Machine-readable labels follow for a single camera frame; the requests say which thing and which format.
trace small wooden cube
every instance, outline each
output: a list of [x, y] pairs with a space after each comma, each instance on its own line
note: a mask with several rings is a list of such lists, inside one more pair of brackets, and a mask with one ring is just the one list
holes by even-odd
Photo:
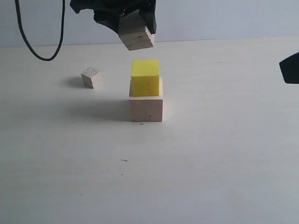
[[129, 102], [132, 122], [163, 121], [163, 82], [160, 77], [160, 92], [157, 97], [134, 97], [132, 82], [130, 85]]
[[102, 81], [102, 75], [97, 69], [90, 67], [81, 74], [85, 85], [90, 88], [96, 88]]
[[130, 51], [152, 48], [155, 44], [155, 34], [150, 33], [139, 10], [120, 18], [118, 35]]
[[133, 60], [131, 80], [134, 97], [159, 96], [159, 60]]

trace white table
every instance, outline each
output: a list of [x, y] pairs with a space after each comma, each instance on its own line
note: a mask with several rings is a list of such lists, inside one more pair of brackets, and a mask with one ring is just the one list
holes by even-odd
[[[298, 224], [299, 85], [278, 66], [298, 49], [299, 37], [64, 46], [51, 63], [0, 49], [0, 223]], [[153, 58], [164, 121], [129, 122], [131, 61]]]

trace black object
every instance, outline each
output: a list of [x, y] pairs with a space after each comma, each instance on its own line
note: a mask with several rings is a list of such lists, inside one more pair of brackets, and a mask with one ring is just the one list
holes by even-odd
[[120, 17], [139, 10], [149, 31], [156, 33], [156, 0], [71, 0], [70, 6], [77, 14], [83, 9], [92, 9], [94, 20], [116, 33]]
[[299, 84], [299, 52], [279, 63], [285, 83]]
[[21, 19], [21, 9], [20, 9], [20, 3], [19, 3], [19, 0], [14, 0], [14, 3], [15, 3], [15, 10], [16, 10], [16, 13], [17, 13], [17, 19], [18, 19], [18, 26], [19, 26], [19, 30], [20, 30], [20, 33], [22, 35], [22, 38], [25, 42], [25, 44], [27, 45], [27, 47], [29, 48], [29, 50], [31, 51], [31, 53], [37, 57], [38, 59], [42, 60], [42, 61], [52, 61], [59, 53], [60, 51], [60, 48], [61, 48], [61, 45], [62, 45], [62, 42], [63, 42], [63, 39], [64, 39], [64, 14], [65, 14], [65, 0], [62, 0], [62, 16], [61, 16], [61, 30], [60, 30], [60, 41], [59, 41], [59, 44], [58, 44], [58, 47], [54, 53], [54, 55], [50, 58], [44, 58], [44, 57], [41, 57], [39, 56], [34, 50], [33, 48], [31, 47], [29, 41], [27, 40], [26, 38], [26, 35], [24, 33], [24, 30], [23, 30], [23, 26], [22, 26], [22, 19]]

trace black cable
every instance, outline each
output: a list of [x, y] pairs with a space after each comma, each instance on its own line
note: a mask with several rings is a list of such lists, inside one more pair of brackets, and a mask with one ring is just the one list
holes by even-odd
[[65, 14], [65, 0], [62, 0], [62, 17], [61, 17], [61, 30], [60, 30], [60, 41], [59, 41], [59, 45], [57, 47], [56, 52], [54, 53], [54, 55], [50, 58], [44, 58], [39, 56], [31, 47], [30, 43], [28, 42], [26, 35], [24, 33], [23, 27], [22, 27], [22, 20], [21, 20], [21, 10], [20, 10], [20, 3], [19, 0], [14, 0], [15, 2], [15, 9], [16, 9], [16, 13], [17, 13], [17, 18], [18, 18], [18, 25], [19, 25], [19, 30], [20, 33], [23, 37], [23, 40], [25, 42], [25, 44], [27, 45], [27, 47], [29, 48], [29, 50], [31, 51], [31, 53], [37, 57], [38, 59], [42, 60], [42, 61], [52, 61], [59, 53], [63, 39], [64, 39], [64, 14]]

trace yellow cube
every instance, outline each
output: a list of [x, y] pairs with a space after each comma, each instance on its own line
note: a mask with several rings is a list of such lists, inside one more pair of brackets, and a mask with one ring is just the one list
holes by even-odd
[[159, 60], [133, 60], [131, 79], [134, 97], [159, 96]]

